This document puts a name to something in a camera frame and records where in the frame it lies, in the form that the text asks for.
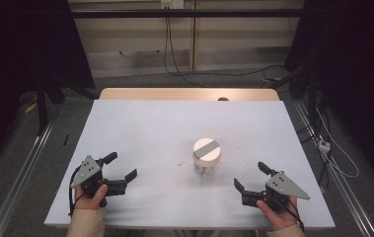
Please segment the black curtain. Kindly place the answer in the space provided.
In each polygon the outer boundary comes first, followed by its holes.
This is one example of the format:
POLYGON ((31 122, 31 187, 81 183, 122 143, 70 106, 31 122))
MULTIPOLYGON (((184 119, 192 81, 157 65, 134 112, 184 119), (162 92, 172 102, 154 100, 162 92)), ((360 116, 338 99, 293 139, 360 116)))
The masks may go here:
POLYGON ((317 48, 312 70, 374 168, 374 0, 304 0, 285 60, 297 69, 317 48))
POLYGON ((39 86, 92 88, 93 76, 68 0, 0 0, 0 146, 19 98, 39 86))

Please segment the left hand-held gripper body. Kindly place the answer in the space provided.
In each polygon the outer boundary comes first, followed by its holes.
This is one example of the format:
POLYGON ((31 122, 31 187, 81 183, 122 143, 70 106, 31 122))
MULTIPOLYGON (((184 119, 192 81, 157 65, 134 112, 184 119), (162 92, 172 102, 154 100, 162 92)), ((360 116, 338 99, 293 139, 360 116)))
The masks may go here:
POLYGON ((95 160, 88 155, 72 174, 70 190, 81 186, 85 195, 92 198, 101 185, 107 185, 107 197, 124 195, 128 182, 124 178, 116 181, 105 179, 102 173, 104 165, 103 158, 95 160))

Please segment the black slanted stand leg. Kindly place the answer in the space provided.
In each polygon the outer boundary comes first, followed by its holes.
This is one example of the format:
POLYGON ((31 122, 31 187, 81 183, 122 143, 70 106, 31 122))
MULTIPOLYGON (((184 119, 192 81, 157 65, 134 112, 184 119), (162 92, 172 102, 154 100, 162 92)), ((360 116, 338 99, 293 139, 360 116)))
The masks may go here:
POLYGON ((269 86, 269 89, 276 90, 280 88, 281 86, 285 85, 287 82, 291 82, 291 81, 293 81, 295 85, 303 84, 307 80, 308 71, 309 71, 309 66, 307 64, 303 64, 297 67, 289 75, 271 84, 269 86))

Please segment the white power strip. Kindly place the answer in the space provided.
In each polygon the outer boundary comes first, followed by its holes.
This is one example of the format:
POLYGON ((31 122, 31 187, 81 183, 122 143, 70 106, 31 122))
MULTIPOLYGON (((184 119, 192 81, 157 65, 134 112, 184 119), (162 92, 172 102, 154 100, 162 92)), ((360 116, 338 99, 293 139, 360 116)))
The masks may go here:
POLYGON ((331 151, 331 145, 325 140, 320 140, 318 142, 318 148, 320 151, 323 151, 326 154, 328 154, 331 151))

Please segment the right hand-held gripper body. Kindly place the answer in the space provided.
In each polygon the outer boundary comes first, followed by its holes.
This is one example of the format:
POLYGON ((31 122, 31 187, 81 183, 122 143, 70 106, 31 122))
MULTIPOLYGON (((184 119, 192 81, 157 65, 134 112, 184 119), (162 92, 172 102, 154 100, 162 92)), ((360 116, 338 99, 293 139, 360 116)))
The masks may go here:
POLYGON ((257 201, 264 201, 273 211, 285 209, 290 197, 309 199, 310 196, 283 172, 271 171, 271 178, 265 182, 261 192, 247 191, 241 187, 242 205, 257 207, 257 201))

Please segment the person's left hand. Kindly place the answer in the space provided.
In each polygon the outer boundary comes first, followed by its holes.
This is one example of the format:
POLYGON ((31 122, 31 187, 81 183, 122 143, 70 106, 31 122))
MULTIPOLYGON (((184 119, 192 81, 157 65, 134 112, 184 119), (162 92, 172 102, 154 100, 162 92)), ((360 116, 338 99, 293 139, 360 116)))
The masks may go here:
POLYGON ((75 208, 76 209, 91 209, 98 210, 100 202, 106 196, 108 191, 107 185, 101 185, 93 197, 85 195, 81 186, 75 188, 75 208))

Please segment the black horizontal bar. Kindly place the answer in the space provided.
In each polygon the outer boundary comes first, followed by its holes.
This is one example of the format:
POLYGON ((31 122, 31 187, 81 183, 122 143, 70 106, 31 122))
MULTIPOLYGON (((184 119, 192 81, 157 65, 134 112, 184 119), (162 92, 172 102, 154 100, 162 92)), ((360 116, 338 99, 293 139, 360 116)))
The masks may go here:
POLYGON ((102 10, 73 11, 78 19, 90 18, 288 18, 301 17, 302 9, 189 9, 189 10, 102 10))

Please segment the clear jar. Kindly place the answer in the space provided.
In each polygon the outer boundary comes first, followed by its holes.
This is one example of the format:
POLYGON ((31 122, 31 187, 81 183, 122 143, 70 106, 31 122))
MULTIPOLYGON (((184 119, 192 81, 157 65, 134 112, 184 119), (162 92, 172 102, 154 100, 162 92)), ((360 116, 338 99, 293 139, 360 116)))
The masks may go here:
POLYGON ((200 166, 198 164, 194 165, 194 171, 199 177, 210 177, 214 174, 214 168, 213 167, 204 167, 200 166))

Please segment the black metal stand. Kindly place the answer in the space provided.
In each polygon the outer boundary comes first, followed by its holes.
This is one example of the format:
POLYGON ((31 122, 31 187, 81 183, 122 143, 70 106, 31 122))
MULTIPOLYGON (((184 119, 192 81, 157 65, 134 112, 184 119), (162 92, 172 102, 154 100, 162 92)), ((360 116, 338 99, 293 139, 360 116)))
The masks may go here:
POLYGON ((60 89, 60 81, 57 79, 37 80, 37 105, 38 105, 38 135, 41 135, 47 127, 46 98, 48 96, 54 104, 62 104, 65 96, 60 89))

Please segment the wooden table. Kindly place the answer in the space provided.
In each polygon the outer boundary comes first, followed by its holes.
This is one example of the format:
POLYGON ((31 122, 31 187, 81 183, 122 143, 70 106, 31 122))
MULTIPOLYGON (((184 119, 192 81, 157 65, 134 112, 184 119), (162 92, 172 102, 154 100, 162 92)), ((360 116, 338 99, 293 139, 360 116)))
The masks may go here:
POLYGON ((278 101, 273 89, 228 88, 106 88, 101 100, 278 101))

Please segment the white wall outlet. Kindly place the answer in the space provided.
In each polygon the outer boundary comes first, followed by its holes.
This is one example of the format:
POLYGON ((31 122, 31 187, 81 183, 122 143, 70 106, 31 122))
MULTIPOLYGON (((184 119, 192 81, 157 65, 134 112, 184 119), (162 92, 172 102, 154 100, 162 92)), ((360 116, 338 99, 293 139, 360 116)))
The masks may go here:
POLYGON ((183 9, 185 7, 184 0, 160 0, 162 9, 183 9))

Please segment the aluminium rail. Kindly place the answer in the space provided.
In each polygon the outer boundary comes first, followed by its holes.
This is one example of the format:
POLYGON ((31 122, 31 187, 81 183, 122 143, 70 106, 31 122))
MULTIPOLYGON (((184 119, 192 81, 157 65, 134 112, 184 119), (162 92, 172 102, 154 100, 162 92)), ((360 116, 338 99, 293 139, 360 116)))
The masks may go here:
POLYGON ((334 180, 345 205, 361 232, 361 235, 363 237, 374 237, 374 226, 371 219, 347 181, 347 178, 350 178, 350 175, 345 174, 344 171, 340 169, 331 153, 326 153, 326 151, 320 147, 319 142, 321 141, 322 136, 315 134, 315 130, 309 122, 308 109, 305 107, 304 103, 295 102, 294 105, 301 120, 307 126, 309 134, 313 135, 313 142, 320 152, 322 160, 327 164, 329 175, 334 180))
POLYGON ((49 139, 54 124, 54 120, 50 121, 37 136, 34 145, 27 156, 22 169, 20 170, 20 173, 18 174, 18 177, 15 179, 10 191, 7 193, 7 196, 4 198, 0 206, 0 237, 2 237, 5 233, 9 221, 15 212, 24 189, 37 164, 37 160, 49 139))

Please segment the white table cover board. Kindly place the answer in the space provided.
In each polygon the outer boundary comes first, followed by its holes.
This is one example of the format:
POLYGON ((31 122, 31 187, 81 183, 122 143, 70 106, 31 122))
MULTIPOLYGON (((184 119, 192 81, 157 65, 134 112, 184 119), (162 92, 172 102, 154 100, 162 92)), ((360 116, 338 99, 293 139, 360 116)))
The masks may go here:
POLYGON ((106 224, 132 229, 263 229, 262 212, 242 205, 234 187, 260 192, 268 177, 284 172, 310 198, 298 203, 307 229, 335 223, 317 185, 284 104, 270 102, 127 101, 94 103, 67 171, 91 155, 117 158, 103 169, 119 180, 137 170, 123 196, 109 197, 106 224), (215 139, 221 158, 214 174, 194 171, 193 146, 215 139))

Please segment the person's right hand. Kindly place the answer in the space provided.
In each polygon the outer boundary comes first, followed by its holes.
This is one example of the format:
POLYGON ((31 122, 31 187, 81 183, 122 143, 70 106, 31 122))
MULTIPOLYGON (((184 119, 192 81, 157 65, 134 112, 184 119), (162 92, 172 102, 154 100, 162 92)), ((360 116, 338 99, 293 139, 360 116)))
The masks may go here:
POLYGON ((286 210, 273 211, 264 201, 257 201, 258 208, 270 223, 272 231, 285 229, 297 223, 297 220, 286 210))

